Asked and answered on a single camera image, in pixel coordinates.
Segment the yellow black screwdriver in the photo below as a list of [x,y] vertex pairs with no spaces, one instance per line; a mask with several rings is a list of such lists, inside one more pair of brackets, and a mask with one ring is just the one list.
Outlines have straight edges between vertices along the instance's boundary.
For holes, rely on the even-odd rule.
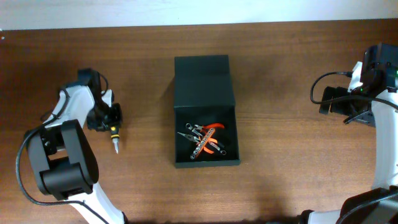
[[115,151],[117,154],[119,154],[119,127],[118,126],[112,126],[110,129],[111,133],[111,140],[113,142]]

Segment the chrome double ring wrench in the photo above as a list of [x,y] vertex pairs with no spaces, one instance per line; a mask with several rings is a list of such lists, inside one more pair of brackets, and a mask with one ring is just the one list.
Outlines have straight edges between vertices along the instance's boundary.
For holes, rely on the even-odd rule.
[[213,123],[206,126],[200,126],[197,124],[191,125],[187,123],[185,125],[187,129],[189,129],[192,134],[183,134],[188,140],[196,143],[196,147],[190,156],[191,159],[196,159],[202,151],[205,151],[208,154],[214,154],[215,152],[208,148],[208,146],[212,147],[221,155],[226,155],[226,151],[224,150],[224,145],[219,140],[214,138],[217,129],[224,129],[224,125],[221,123]]

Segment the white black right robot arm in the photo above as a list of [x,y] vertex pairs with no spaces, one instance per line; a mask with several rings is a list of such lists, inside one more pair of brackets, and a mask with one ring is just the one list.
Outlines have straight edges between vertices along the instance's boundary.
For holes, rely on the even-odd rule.
[[376,129],[376,166],[371,190],[345,200],[339,210],[303,211],[299,223],[397,223],[397,46],[370,46],[352,71],[349,86],[326,87],[321,114],[346,116]]

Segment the small orange-handled cutting pliers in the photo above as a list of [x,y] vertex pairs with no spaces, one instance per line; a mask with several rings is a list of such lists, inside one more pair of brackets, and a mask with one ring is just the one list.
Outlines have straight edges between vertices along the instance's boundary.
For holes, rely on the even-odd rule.
[[213,124],[209,124],[209,125],[206,125],[206,126],[200,126],[200,125],[198,125],[198,124],[195,124],[194,125],[194,128],[196,129],[196,130],[199,130],[199,132],[200,133],[203,133],[204,135],[207,135],[207,132],[211,129],[211,128],[213,128],[213,129],[224,129],[225,128],[225,126],[223,125],[223,124],[221,124],[221,123],[213,123]]

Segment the black gift box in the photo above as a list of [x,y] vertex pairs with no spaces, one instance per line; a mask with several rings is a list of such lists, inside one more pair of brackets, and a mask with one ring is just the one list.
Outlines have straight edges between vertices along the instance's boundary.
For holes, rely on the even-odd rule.
[[[237,166],[240,163],[235,98],[227,55],[175,58],[175,165],[178,168]],[[224,145],[226,155],[202,151],[190,156],[197,146],[178,132],[192,134],[187,123],[206,126],[221,123],[214,138]]]

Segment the black orange long-nose pliers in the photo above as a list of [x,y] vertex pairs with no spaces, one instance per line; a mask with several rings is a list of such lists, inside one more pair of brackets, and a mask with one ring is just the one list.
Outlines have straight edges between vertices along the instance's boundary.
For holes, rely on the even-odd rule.
[[[178,134],[182,135],[183,137],[185,137],[185,138],[188,139],[189,141],[192,141],[191,137],[192,137],[193,135],[191,135],[191,134],[184,134],[184,133],[181,133],[181,132],[178,132]],[[223,149],[224,146],[222,145],[222,143],[220,143],[218,140],[216,140],[216,141],[217,141],[218,147],[220,148],[219,151],[218,151],[217,149],[214,149],[214,148],[211,147],[210,145],[207,145],[207,148],[208,148],[209,150],[213,151],[214,153],[215,153],[216,151],[218,151],[219,154],[221,154],[221,155],[226,155],[226,151]]]

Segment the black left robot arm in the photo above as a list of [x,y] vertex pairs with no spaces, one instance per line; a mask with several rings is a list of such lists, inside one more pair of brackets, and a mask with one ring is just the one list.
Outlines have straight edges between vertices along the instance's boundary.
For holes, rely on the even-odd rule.
[[[122,110],[114,93],[101,84],[107,79],[92,68],[78,71],[75,82],[60,87],[57,105],[44,122],[25,133],[16,157],[16,177],[25,197],[41,206],[71,205],[88,223],[127,223],[99,183],[96,157],[83,127],[109,132],[119,151]],[[41,202],[30,196],[20,173],[22,150],[30,160],[38,189],[55,198]]]

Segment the orange socket bit rail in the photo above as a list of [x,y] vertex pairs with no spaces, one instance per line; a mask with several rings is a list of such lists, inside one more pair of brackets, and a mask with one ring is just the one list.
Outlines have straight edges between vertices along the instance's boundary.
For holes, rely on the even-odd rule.
[[215,133],[215,128],[210,128],[202,138],[196,138],[194,136],[191,137],[192,141],[197,144],[196,148],[193,150],[190,156],[191,159],[196,159],[202,151],[205,151],[209,154],[213,154],[214,152],[209,150],[207,148],[207,145],[210,145],[211,147],[217,149],[218,151],[220,150],[220,148],[217,145],[216,139],[213,139],[214,133]]

